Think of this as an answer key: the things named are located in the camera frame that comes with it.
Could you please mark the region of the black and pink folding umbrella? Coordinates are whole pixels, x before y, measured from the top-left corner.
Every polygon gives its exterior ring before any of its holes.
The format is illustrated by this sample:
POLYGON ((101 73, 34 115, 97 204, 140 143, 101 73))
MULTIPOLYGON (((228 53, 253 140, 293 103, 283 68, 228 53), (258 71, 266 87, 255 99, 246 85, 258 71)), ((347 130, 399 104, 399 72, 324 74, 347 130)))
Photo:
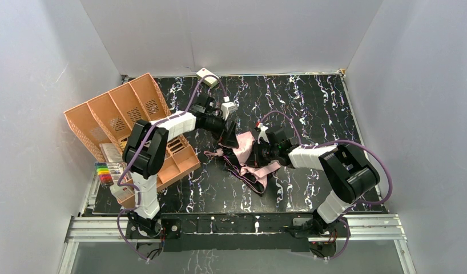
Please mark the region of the black and pink folding umbrella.
POLYGON ((227 170, 240 179, 254 193, 263 195, 268 176, 281 168, 278 162, 259 163, 255 160, 254 149, 258 145, 252 133, 244 132, 236 136, 239 147, 219 146, 215 151, 204 151, 208 157, 218 157, 227 163, 227 170))

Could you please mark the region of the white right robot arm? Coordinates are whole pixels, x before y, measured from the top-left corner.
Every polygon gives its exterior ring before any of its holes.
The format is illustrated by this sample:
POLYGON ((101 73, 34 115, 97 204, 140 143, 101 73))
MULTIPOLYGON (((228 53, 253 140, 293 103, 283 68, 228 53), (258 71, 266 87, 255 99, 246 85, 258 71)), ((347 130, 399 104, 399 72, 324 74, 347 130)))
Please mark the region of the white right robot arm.
POLYGON ((380 182, 380 175, 365 157, 358 143, 338 142, 327 146, 303 147, 293 144, 279 126, 257 126, 248 165, 263 167, 278 163, 289 168, 310 168, 324 171, 331 192, 314 210, 307 228, 328 228, 361 196, 380 182))

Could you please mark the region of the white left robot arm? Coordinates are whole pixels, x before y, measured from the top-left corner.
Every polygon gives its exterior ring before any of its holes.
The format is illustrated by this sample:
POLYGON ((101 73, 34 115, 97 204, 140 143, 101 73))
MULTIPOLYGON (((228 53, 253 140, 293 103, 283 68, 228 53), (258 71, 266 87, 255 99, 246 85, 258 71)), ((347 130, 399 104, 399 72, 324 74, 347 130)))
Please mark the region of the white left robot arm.
POLYGON ((178 111, 160 120, 138 120, 123 151, 126 170, 131 173, 135 190, 135 213, 152 220, 160 210, 156 183, 164 165, 167 143, 187 132, 206 130, 227 148, 238 148, 236 123, 228 123, 230 114, 237 105, 224 97, 220 108, 215 108, 214 99, 200 95, 191 99, 186 110, 178 111))

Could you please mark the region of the white small box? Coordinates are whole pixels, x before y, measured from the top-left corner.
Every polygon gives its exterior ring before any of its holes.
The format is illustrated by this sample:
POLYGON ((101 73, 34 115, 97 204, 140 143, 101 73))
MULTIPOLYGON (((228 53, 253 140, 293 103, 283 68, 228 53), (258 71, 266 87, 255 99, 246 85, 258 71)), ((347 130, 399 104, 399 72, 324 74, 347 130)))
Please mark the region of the white small box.
POLYGON ((201 68, 196 72, 196 76, 202 83, 206 84, 208 87, 215 87, 219 84, 218 76, 212 73, 210 70, 205 67, 201 68))

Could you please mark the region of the white paper pad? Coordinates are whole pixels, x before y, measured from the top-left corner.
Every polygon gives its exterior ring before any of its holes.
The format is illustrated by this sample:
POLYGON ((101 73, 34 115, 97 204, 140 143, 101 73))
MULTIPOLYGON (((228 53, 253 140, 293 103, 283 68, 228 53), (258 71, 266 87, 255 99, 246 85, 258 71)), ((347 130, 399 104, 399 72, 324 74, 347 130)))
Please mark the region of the white paper pad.
POLYGON ((112 143, 101 143, 99 145, 101 163, 120 163, 123 161, 122 154, 112 143))

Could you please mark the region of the orange plastic desk organizer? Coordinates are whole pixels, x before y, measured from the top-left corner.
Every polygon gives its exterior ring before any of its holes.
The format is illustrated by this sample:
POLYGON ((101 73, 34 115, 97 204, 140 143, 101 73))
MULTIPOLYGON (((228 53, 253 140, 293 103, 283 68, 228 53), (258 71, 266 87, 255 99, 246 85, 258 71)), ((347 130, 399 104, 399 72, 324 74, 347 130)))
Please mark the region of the orange plastic desk organizer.
MULTIPOLYGON (((105 162, 101 144, 110 143, 122 153, 137 120, 159 120, 170 113, 158 84, 146 73, 65 111, 64 115, 72 132, 96 160, 105 162)), ((199 166, 192 146, 179 135, 167 144, 157 190, 169 187, 199 166)))

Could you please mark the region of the colourful marker set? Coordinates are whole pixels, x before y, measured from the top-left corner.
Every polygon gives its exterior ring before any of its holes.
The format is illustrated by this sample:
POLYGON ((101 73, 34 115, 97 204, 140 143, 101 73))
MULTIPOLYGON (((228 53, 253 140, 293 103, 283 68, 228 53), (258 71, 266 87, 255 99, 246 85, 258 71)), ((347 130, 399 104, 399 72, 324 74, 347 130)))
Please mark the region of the colourful marker set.
POLYGON ((95 163, 96 174, 102 187, 109 187, 114 184, 112 174, 106 163, 95 163))

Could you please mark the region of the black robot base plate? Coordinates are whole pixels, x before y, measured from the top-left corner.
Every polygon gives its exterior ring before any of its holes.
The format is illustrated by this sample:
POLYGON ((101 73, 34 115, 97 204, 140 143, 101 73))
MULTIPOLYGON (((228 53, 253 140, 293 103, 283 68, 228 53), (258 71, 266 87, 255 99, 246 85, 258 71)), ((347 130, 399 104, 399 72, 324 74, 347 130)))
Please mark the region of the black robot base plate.
POLYGON ((165 252, 217 250, 276 250, 332 256, 350 236, 342 218, 328 228, 307 228, 309 214, 164 214, 151 224, 128 216, 126 238, 138 243, 158 241, 165 252))

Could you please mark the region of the aluminium frame rail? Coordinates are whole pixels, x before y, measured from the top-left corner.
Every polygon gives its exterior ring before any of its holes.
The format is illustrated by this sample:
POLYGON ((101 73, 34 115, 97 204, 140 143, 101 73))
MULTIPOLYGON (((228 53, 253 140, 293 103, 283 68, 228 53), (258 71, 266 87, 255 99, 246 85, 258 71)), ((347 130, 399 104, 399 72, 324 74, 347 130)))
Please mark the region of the aluminium frame rail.
POLYGON ((336 234, 295 238, 327 196, 321 171, 282 168, 263 196, 208 164, 162 192, 165 249, 119 217, 96 175, 70 221, 60 273, 414 273, 400 218, 361 205, 336 234))

